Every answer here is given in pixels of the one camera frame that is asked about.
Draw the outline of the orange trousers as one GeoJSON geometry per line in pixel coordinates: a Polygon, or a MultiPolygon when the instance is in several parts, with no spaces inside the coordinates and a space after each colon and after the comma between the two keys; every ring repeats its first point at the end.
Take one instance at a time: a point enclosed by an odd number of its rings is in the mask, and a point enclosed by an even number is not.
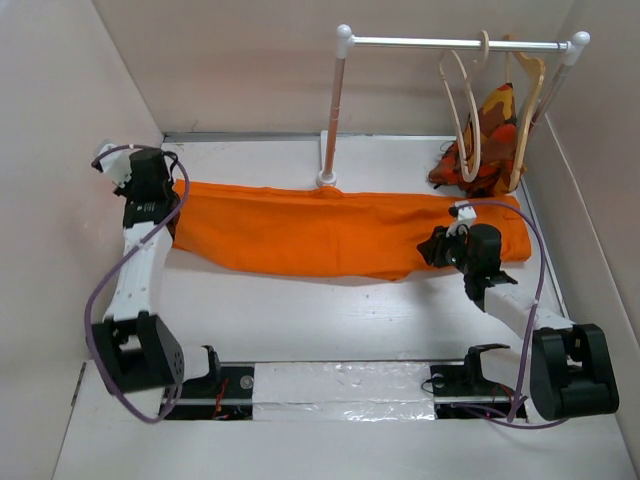
{"type": "Polygon", "coordinates": [[[417,246],[449,226],[455,198],[185,182],[174,246],[230,270],[386,281],[424,271],[417,246]]]}

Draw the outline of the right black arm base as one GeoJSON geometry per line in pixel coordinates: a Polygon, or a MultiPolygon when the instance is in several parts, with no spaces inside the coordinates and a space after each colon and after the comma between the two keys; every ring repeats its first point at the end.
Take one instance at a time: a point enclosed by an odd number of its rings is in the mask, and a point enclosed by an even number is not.
{"type": "Polygon", "coordinates": [[[430,376],[422,382],[421,389],[433,396],[438,420],[507,418],[514,390],[499,382],[497,375],[485,376],[482,357],[487,352],[505,354],[507,360],[514,354],[504,344],[481,344],[471,346],[461,362],[439,361],[430,365],[430,376]]]}

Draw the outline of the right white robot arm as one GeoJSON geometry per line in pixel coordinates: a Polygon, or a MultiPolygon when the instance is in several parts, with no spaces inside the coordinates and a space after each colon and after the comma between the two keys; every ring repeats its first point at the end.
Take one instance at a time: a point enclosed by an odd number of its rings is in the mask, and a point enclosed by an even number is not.
{"type": "Polygon", "coordinates": [[[430,267],[463,275],[467,297],[521,340],[515,414],[529,397],[550,422],[615,413],[619,392],[604,331],[540,306],[502,269],[502,236],[491,225],[438,226],[417,251],[430,267]]]}

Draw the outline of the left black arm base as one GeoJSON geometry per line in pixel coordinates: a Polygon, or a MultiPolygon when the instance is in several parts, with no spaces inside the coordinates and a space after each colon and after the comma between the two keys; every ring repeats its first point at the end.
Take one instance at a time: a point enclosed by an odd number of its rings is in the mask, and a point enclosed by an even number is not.
{"type": "Polygon", "coordinates": [[[165,420],[248,421],[253,419],[255,364],[221,362],[211,345],[185,350],[187,372],[180,398],[165,420]]]}

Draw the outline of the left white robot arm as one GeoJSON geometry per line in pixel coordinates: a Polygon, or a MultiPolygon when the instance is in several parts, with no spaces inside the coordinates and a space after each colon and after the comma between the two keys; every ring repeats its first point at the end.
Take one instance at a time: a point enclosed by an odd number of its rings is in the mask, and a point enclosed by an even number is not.
{"type": "Polygon", "coordinates": [[[106,377],[121,393],[186,384],[208,397],[222,387],[213,347],[183,349],[159,314],[162,273],[184,204],[174,189],[178,163],[173,152],[110,142],[91,163],[125,200],[124,263],[102,320],[90,327],[106,377]]]}

